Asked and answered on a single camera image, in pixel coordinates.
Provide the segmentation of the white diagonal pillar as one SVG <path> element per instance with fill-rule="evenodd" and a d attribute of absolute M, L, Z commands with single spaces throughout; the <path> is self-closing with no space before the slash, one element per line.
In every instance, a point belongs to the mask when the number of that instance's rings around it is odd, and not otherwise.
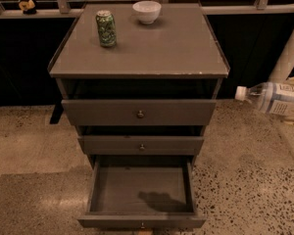
<path fill-rule="evenodd" d="M 283 82 L 287 79 L 294 68 L 294 29 L 280 54 L 269 81 Z"/>

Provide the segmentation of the green soda can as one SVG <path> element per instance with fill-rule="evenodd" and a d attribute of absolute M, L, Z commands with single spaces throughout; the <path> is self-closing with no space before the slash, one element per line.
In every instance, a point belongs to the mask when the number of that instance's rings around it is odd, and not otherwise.
<path fill-rule="evenodd" d="M 109 10 L 100 10 L 95 17 L 100 45 L 113 47 L 117 44 L 116 25 L 113 14 Z"/>

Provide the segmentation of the small yellow black object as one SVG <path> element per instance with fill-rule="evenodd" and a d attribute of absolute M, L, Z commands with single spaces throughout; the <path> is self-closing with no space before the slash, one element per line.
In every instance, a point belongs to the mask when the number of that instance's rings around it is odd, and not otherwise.
<path fill-rule="evenodd" d="M 21 1 L 19 3 L 19 8 L 26 15 L 35 14 L 36 13 L 35 7 L 36 7 L 36 5 L 35 5 L 35 2 L 33 0 Z"/>

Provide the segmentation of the grey middle drawer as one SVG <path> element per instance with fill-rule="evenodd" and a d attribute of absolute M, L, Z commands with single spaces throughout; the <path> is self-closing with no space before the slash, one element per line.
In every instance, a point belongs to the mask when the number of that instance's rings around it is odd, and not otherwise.
<path fill-rule="evenodd" d="M 204 138 L 195 136 L 79 136 L 86 155 L 196 155 Z"/>

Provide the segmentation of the white ceramic bowl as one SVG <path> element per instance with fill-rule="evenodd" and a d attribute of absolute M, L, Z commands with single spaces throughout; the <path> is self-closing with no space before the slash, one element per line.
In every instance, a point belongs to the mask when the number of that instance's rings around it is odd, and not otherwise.
<path fill-rule="evenodd" d="M 162 5 L 155 1 L 140 1 L 134 3 L 132 9 L 142 24 L 152 24 L 160 15 Z"/>

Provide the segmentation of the grey open bottom drawer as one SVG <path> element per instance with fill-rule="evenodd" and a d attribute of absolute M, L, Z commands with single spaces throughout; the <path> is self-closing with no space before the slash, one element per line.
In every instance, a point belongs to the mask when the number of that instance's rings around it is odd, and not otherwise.
<path fill-rule="evenodd" d="M 188 156 L 97 156 L 86 212 L 102 229 L 200 228 Z"/>

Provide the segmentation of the grey top drawer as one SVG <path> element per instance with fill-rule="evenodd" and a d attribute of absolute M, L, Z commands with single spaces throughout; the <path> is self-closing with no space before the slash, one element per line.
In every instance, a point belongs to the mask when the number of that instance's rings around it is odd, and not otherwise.
<path fill-rule="evenodd" d="M 208 125 L 215 100 L 63 100 L 72 125 Z"/>

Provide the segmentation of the grey drawer cabinet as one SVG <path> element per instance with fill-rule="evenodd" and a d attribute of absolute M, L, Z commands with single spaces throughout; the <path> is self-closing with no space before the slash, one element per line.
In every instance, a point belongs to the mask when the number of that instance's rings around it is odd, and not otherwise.
<path fill-rule="evenodd" d="M 117 44 L 99 43 L 88 4 L 56 54 L 50 74 L 63 100 L 215 100 L 229 73 L 207 18 L 197 4 L 166 4 L 150 24 L 129 4 L 109 4 Z M 195 136 L 208 125 L 74 125 L 79 136 Z"/>

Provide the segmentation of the clear blue-label plastic bottle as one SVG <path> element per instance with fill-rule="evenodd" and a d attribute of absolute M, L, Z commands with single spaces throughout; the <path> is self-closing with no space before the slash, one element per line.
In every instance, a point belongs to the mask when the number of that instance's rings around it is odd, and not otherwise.
<path fill-rule="evenodd" d="M 250 103 L 263 114 L 294 117 L 294 85 L 264 82 L 250 88 L 238 86 L 235 99 Z"/>

